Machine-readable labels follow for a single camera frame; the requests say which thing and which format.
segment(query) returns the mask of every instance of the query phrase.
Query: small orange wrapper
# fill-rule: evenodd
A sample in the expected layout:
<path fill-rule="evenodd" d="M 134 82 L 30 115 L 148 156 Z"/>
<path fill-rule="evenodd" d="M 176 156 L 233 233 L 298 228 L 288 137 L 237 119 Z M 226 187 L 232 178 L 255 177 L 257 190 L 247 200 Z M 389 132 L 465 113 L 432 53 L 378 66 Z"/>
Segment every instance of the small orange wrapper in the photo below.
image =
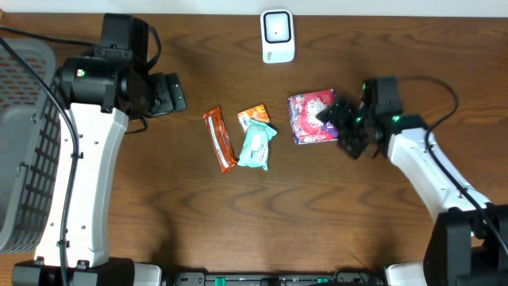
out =
<path fill-rule="evenodd" d="M 215 150 L 215 155 L 219 159 L 222 173 L 229 171 L 234 165 L 237 164 L 231 141 L 229 140 L 228 131 L 225 129 L 224 122 L 221 116 L 221 107 L 217 106 L 203 115 L 208 132 L 212 137 L 212 145 Z"/>
<path fill-rule="evenodd" d="M 262 123 L 270 123 L 267 110 L 264 108 L 264 104 L 249 108 L 246 111 L 242 111 L 238 114 L 238 121 L 241 127 L 244 129 L 244 133 L 248 130 L 248 119 L 256 120 Z"/>

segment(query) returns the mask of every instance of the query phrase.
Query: gray plastic basket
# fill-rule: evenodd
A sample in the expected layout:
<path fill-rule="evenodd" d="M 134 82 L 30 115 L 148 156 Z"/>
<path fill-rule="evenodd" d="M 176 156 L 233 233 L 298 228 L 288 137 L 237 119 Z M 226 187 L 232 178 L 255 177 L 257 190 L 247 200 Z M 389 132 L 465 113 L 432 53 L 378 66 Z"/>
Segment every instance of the gray plastic basket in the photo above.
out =
<path fill-rule="evenodd" d="M 6 41 L 51 84 L 56 69 L 51 48 L 31 39 Z M 0 253 L 37 247 L 51 208 L 59 151 L 58 111 L 0 48 Z"/>

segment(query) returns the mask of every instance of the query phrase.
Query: black cable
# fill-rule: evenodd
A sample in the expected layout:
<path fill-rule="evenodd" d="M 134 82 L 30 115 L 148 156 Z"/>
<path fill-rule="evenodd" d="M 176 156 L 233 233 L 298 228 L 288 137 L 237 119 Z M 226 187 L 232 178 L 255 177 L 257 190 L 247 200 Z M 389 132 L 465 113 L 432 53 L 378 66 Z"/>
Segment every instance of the black cable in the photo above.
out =
<path fill-rule="evenodd" d="M 162 45 L 160 44 L 159 35 L 157 34 L 157 30 L 155 27 L 150 26 L 150 32 L 152 33 L 153 37 L 156 39 L 157 44 L 157 54 L 154 55 L 154 57 L 146 63 L 146 70 L 149 71 L 157 64 L 157 60 L 159 60 L 160 57 L 160 51 L 162 50 Z"/>
<path fill-rule="evenodd" d="M 475 207 L 475 209 L 479 212 L 480 216 L 483 218 L 483 221 L 487 224 L 487 227 L 492 231 L 494 234 L 496 240 L 498 241 L 499 245 L 501 246 L 503 252 L 505 255 L 508 255 L 508 247 L 506 247 L 506 242 L 502 239 L 501 234 L 499 233 L 498 229 L 495 227 L 495 224 L 492 222 L 492 220 L 485 214 L 485 211 L 483 208 L 469 195 L 468 190 L 460 185 L 460 183 L 450 174 L 450 172 L 444 167 L 444 165 L 437 159 L 436 155 L 434 154 L 432 150 L 432 145 L 429 143 L 429 136 L 432 133 L 432 131 L 438 127 L 444 120 L 450 118 L 459 108 L 459 95 L 453 90 L 452 87 L 450 87 L 449 84 L 446 82 L 435 79 L 433 77 L 429 76 L 404 76 L 398 79 L 398 81 L 403 80 L 422 80 L 422 81 L 428 81 L 435 84 L 438 84 L 446 89 L 446 91 L 452 95 L 453 101 L 455 102 L 455 106 L 453 107 L 453 110 L 450 111 L 448 114 L 443 116 L 441 119 L 439 119 L 436 123 L 434 123 L 425 133 L 425 149 L 429 151 L 430 156 L 433 158 L 434 162 L 436 162 L 437 167 L 448 177 L 448 179 L 452 182 L 452 184 L 459 190 L 460 194 L 463 195 L 469 203 Z"/>
<path fill-rule="evenodd" d="M 71 204 L 71 193 L 72 187 L 74 186 L 74 179 L 76 175 L 76 168 L 78 166 L 79 158 L 79 139 L 74 126 L 72 125 L 71 119 L 65 113 L 64 108 L 56 100 L 55 95 L 51 92 L 51 89 L 46 85 L 43 79 L 7 44 L 7 42 L 0 36 L 0 45 L 31 75 L 37 83 L 39 83 L 42 90 L 48 95 L 49 100 L 55 105 L 58 112 L 62 115 L 63 121 L 67 125 L 71 134 L 72 140 L 72 162 L 71 171 L 69 173 L 69 181 L 67 182 L 67 191 L 65 193 L 65 200 L 63 203 L 62 221 L 60 223 L 60 240 L 58 241 L 60 246 L 60 271 L 62 273 L 62 282 L 64 286 L 69 285 L 68 273 L 67 273 L 67 240 L 65 235 L 67 233 L 67 217 L 69 215 L 69 206 Z"/>
<path fill-rule="evenodd" d="M 57 39 L 54 37 L 42 36 L 42 35 L 38 35 L 35 33 L 29 33 L 26 31 L 21 31 L 18 29 L 10 28 L 10 27 L 4 26 L 4 25 L 0 25 L 0 31 L 7 31 L 7 32 L 11 32 L 11 33 L 16 33 L 16 34 L 19 34 L 22 36 L 32 37 L 34 39 L 39 39 L 39 40 L 43 40 L 43 41 L 51 41 L 51 42 L 55 42 L 55 43 L 59 43 L 59 44 L 77 44 L 77 45 L 84 45 L 84 46 L 94 46 L 95 45 L 93 43 L 89 43 L 89 42 L 85 42 L 85 41 L 64 40 L 64 39 Z"/>

